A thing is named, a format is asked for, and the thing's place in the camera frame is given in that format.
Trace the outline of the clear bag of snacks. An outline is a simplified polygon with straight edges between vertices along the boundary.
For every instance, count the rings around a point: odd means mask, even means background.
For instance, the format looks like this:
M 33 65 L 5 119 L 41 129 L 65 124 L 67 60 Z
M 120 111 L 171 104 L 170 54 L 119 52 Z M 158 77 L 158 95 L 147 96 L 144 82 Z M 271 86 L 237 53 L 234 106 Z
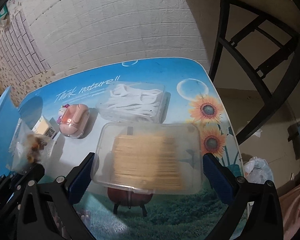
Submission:
M 51 163 L 54 145 L 53 139 L 35 134 L 22 119 L 19 119 L 9 146 L 12 156 L 10 170 L 23 173 L 34 164 L 40 164 L 47 169 Z

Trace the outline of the small yellow white box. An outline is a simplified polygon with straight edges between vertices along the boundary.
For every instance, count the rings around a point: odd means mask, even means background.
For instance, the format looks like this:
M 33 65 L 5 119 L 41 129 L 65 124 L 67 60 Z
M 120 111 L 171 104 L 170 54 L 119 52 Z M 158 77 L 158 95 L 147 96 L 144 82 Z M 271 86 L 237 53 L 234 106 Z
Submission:
M 35 134 L 44 135 L 51 139 L 53 139 L 57 134 L 56 129 L 43 115 L 38 119 L 38 121 L 32 128 L 32 131 Z

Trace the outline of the hello kitty figurine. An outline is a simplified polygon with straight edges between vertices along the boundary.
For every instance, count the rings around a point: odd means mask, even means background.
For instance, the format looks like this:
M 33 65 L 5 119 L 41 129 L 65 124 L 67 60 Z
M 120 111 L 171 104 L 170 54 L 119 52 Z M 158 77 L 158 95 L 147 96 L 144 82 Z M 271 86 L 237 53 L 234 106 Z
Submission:
M 62 117 L 65 113 L 65 111 L 67 110 L 67 108 L 69 107 L 70 105 L 69 104 L 66 104 L 66 105 L 62 105 L 61 108 L 59 109 L 58 111 L 58 118 L 57 118 L 57 124 L 60 124 L 61 123 L 61 120 L 62 120 Z

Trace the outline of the pink earbud case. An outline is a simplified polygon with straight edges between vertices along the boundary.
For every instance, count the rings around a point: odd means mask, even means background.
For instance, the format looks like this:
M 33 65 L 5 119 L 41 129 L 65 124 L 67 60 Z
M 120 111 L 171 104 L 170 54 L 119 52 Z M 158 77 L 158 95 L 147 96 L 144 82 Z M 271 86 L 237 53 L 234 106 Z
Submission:
M 59 131 L 66 137 L 80 138 L 87 126 L 90 111 L 87 105 L 73 104 L 65 111 L 61 123 L 58 124 Z

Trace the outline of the clear box of toothpicks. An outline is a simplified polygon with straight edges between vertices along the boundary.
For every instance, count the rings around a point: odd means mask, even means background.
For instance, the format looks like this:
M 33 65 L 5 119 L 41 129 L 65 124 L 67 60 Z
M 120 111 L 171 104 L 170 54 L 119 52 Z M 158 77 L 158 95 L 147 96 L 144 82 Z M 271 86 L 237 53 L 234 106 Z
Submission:
M 92 181 L 141 194 L 196 194 L 202 188 L 196 126 L 109 122 L 101 130 Z

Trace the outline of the clear box of floss picks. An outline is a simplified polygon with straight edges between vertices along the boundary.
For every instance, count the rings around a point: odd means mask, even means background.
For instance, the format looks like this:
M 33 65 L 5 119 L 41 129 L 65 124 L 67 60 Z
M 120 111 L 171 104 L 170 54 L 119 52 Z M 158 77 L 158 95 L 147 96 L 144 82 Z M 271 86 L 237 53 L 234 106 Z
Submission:
M 98 98 L 99 115 L 113 122 L 165 120 L 171 94 L 157 83 L 114 81 Z

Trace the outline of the crumpled plastic bag on floor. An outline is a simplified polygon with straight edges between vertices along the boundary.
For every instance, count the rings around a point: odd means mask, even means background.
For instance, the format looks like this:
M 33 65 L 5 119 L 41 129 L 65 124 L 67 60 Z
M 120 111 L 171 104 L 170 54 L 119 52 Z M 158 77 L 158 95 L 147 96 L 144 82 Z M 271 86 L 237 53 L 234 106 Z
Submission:
M 252 157 L 243 166 L 244 176 L 250 183 L 264 184 L 267 180 L 274 182 L 273 172 L 266 159 Z

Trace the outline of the light blue plastic basin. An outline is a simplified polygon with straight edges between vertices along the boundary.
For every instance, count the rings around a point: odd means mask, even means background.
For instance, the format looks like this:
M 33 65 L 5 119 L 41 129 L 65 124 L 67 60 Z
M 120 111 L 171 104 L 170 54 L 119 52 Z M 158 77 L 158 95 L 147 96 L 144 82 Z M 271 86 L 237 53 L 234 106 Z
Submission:
M 9 148 L 19 118 L 18 109 L 11 100 L 11 87 L 7 87 L 0 97 L 0 176 L 8 174 L 12 165 Z

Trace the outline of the printed folding table top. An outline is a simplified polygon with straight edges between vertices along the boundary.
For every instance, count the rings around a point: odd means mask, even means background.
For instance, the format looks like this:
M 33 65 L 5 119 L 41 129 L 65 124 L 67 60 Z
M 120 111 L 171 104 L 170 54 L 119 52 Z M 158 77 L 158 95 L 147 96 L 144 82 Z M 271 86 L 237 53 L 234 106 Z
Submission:
M 97 239 L 204 239 L 226 206 L 198 170 L 195 146 L 212 152 L 237 176 L 242 161 L 222 101 L 204 68 L 186 58 L 166 57 L 110 64 L 65 77 L 28 94 L 20 106 L 0 101 L 0 175 L 12 166 L 8 151 L 18 119 L 32 127 L 41 117 L 56 120 L 66 104 L 85 104 L 90 122 L 79 139 L 61 138 L 46 175 L 66 174 L 90 152 L 98 156 L 93 181 L 78 204 Z M 115 138 L 129 127 L 148 138 L 175 136 L 184 191 L 153 191 L 143 217 L 138 208 L 111 211 L 105 184 L 111 180 Z

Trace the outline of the green tissue pack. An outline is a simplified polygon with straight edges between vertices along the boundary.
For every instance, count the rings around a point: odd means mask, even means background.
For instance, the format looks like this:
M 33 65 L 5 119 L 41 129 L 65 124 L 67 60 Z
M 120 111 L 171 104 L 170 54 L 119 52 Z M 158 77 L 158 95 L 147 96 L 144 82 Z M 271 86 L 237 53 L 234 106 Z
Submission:
M 0 11 L 0 20 L 4 19 L 8 13 L 7 5 L 4 5 Z

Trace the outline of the black framed side table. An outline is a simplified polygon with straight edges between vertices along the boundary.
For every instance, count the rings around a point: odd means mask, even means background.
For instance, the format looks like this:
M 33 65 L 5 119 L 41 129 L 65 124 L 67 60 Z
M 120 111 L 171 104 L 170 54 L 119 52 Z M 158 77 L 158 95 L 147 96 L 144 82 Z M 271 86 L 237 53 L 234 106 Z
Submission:
M 200 34 L 181 54 L 202 62 L 222 90 L 262 102 L 238 131 L 247 141 L 283 106 L 300 124 L 300 13 L 292 0 L 183 0 Z

